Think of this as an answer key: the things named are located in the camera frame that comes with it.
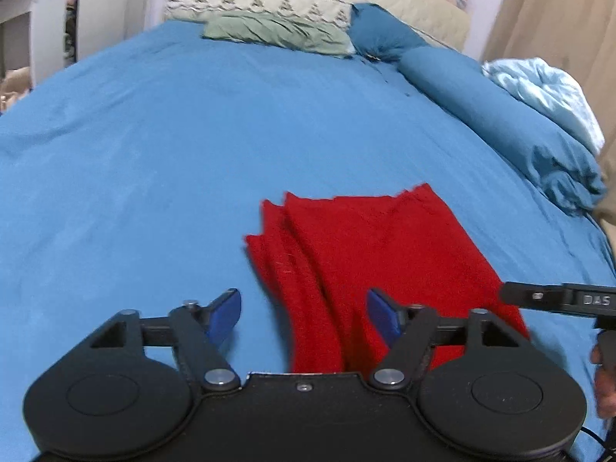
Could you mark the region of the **person's right hand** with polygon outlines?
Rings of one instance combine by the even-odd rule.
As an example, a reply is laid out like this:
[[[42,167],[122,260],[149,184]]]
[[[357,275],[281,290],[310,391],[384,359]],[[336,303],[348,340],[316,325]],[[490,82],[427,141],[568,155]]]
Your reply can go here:
[[[616,415],[615,370],[603,365],[603,355],[597,345],[592,349],[591,362],[596,365],[594,395],[597,416],[601,419],[613,418]]]

